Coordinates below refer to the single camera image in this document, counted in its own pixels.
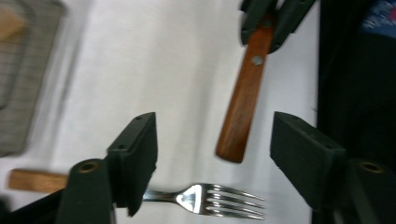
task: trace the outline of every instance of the metal fork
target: metal fork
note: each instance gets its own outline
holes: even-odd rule
[[[264,219],[265,207],[244,198],[265,201],[263,198],[238,189],[215,184],[194,184],[177,192],[146,190],[144,202],[176,203],[189,212],[215,217],[240,217]]]

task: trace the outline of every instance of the gray tray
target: gray tray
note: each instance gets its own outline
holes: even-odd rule
[[[0,42],[0,156],[23,152],[64,6],[50,0],[0,0],[27,23]]]

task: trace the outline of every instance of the wooden knife handle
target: wooden knife handle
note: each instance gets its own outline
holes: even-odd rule
[[[53,193],[59,189],[64,189],[66,183],[67,175],[22,169],[11,170],[8,178],[8,187],[10,189],[24,189],[45,193]]]
[[[264,69],[274,32],[274,19],[263,18],[260,27],[247,42],[245,58],[233,89],[233,97],[219,136],[216,155],[226,161],[241,163],[248,141]]]

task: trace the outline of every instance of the white surface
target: white surface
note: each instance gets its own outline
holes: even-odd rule
[[[73,64],[73,69],[64,68],[71,79],[61,116],[54,116],[59,125],[52,122],[53,138],[35,140],[40,135],[35,129],[24,155],[0,159],[0,193],[13,209],[43,194],[5,189],[7,171],[35,168],[67,173],[79,161],[103,158],[132,118],[155,111],[159,159],[151,188],[222,184],[266,198],[267,216],[264,221],[205,217],[173,204],[144,203],[132,218],[118,209],[118,223],[309,223],[309,207],[269,158],[269,144],[274,111],[315,124],[317,7],[297,34],[268,57],[247,154],[236,165],[217,159],[214,150],[244,53],[238,38],[239,1],[64,3],[69,8],[65,30],[75,40],[81,36],[80,48],[74,54],[67,49],[76,41],[59,43],[66,45],[65,55],[75,58],[74,63],[71,57],[63,61]]]

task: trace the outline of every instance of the fork tines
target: fork tines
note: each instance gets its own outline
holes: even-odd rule
[[[264,219],[265,206],[260,204],[264,198],[220,185],[207,184],[205,188],[206,210],[212,216]]]

